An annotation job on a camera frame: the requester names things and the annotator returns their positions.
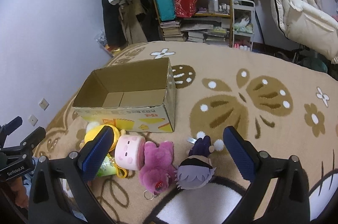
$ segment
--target purple teddy bear plush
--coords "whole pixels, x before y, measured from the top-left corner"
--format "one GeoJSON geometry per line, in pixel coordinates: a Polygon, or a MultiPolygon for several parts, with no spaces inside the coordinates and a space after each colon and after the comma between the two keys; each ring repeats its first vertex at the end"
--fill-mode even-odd
{"type": "Polygon", "coordinates": [[[140,170],[140,183],[154,195],[168,189],[175,179],[176,170],[171,164],[174,155],[174,144],[162,142],[159,147],[147,141],[144,144],[144,166],[140,170]]]}

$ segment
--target white flower pattern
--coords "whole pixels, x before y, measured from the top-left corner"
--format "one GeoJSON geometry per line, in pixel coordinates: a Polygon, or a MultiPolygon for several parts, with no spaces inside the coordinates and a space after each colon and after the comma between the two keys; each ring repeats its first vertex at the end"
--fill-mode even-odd
{"type": "Polygon", "coordinates": [[[161,52],[153,52],[150,55],[156,56],[155,59],[159,59],[159,58],[162,58],[164,56],[170,56],[170,55],[175,54],[175,52],[167,52],[168,50],[169,50],[168,48],[164,48],[164,49],[162,49],[161,52]]]}
{"type": "Polygon", "coordinates": [[[317,90],[319,92],[319,93],[316,93],[318,99],[322,99],[325,106],[328,107],[327,101],[330,100],[329,96],[327,96],[327,94],[323,94],[322,90],[319,87],[317,87],[317,90]]]}

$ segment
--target purple plush doll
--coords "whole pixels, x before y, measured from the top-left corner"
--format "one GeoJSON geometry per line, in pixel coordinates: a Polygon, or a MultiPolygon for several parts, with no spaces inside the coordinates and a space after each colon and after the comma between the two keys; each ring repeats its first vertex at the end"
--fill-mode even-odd
{"type": "Polygon", "coordinates": [[[215,150],[209,136],[198,138],[185,159],[175,171],[177,187],[183,190],[198,189],[206,185],[215,173],[209,155],[215,150]]]}
{"type": "Polygon", "coordinates": [[[171,164],[174,155],[174,144],[165,141],[156,147],[156,144],[147,141],[144,144],[144,166],[140,170],[140,183],[154,195],[168,189],[175,179],[176,170],[171,164]]]}

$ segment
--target fabric bag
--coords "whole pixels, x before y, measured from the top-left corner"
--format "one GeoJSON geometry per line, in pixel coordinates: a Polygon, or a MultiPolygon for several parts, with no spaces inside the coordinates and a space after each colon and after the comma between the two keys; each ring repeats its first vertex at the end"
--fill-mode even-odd
{"type": "Polygon", "coordinates": [[[175,0],[176,17],[191,18],[196,13],[198,0],[175,0]]]}

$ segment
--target blue gripper pad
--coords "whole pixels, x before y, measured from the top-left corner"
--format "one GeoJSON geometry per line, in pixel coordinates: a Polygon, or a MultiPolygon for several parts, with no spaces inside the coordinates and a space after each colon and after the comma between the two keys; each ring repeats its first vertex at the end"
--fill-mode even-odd
{"type": "Polygon", "coordinates": [[[243,178],[253,182],[255,179],[255,164],[244,149],[243,138],[233,127],[227,127],[223,132],[223,142],[243,178]]]}
{"type": "Polygon", "coordinates": [[[97,136],[80,151],[78,166],[85,182],[95,178],[104,158],[113,144],[114,133],[111,127],[104,126],[97,136]]]}

